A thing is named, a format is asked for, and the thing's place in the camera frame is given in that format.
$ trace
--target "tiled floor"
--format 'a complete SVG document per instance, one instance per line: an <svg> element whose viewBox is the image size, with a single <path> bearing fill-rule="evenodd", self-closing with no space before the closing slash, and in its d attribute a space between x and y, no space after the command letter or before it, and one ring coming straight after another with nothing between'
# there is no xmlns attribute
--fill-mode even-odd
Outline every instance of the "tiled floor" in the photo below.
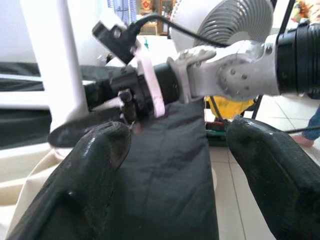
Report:
<svg viewBox="0 0 320 240"><path fill-rule="evenodd" d="M304 128L316 112L320 100L299 96L264 96L257 120L281 130ZM320 164L320 140L303 148ZM220 240L274 240L249 189L246 176L225 147L210 148L211 163L217 176L215 190Z"/></svg>

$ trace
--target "yellow bag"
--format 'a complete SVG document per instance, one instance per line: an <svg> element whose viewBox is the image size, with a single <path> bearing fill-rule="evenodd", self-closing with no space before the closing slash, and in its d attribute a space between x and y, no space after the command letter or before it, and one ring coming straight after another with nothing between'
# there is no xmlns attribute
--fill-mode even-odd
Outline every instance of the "yellow bag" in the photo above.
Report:
<svg viewBox="0 0 320 240"><path fill-rule="evenodd" d="M212 114L218 117L210 97L207 96L205 100L209 102ZM214 101L223 119L233 119L236 115L241 114L244 110L255 103L253 99L245 102L237 102L229 100L223 96L214 96Z"/></svg>

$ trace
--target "bare foot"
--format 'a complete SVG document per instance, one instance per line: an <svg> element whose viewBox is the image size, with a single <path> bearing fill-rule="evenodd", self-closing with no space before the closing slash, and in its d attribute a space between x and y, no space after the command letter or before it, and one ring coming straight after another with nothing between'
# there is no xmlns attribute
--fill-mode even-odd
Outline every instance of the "bare foot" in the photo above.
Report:
<svg viewBox="0 0 320 240"><path fill-rule="evenodd" d="M302 135L293 136L292 138L297 144L307 148L311 148L315 143L315 141L309 140Z"/></svg>

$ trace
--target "jeans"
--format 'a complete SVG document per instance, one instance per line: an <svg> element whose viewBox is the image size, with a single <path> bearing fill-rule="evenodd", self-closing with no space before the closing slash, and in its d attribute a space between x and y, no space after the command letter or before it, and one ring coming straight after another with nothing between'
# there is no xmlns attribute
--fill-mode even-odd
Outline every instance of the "jeans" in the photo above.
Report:
<svg viewBox="0 0 320 240"><path fill-rule="evenodd" d="M316 110L315 114L313 115L313 117L309 120L308 128L316 127L316 126L320 126L320 105ZM320 137L320 129L304 131L302 133L302 136L304 136L306 139L314 141Z"/></svg>

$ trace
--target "white wall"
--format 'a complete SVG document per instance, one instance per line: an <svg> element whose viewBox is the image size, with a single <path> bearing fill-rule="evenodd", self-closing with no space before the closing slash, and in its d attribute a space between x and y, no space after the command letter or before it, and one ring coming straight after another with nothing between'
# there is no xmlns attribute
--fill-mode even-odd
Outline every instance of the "white wall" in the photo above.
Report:
<svg viewBox="0 0 320 240"><path fill-rule="evenodd" d="M68 0L78 58L81 65L98 65L108 50L93 36L106 0ZM48 42L48 48L54 44ZM36 62L19 0L0 0L0 61Z"/></svg>
<svg viewBox="0 0 320 240"><path fill-rule="evenodd" d="M273 26L272 28L279 29L284 19L289 0L278 0L273 14Z"/></svg>

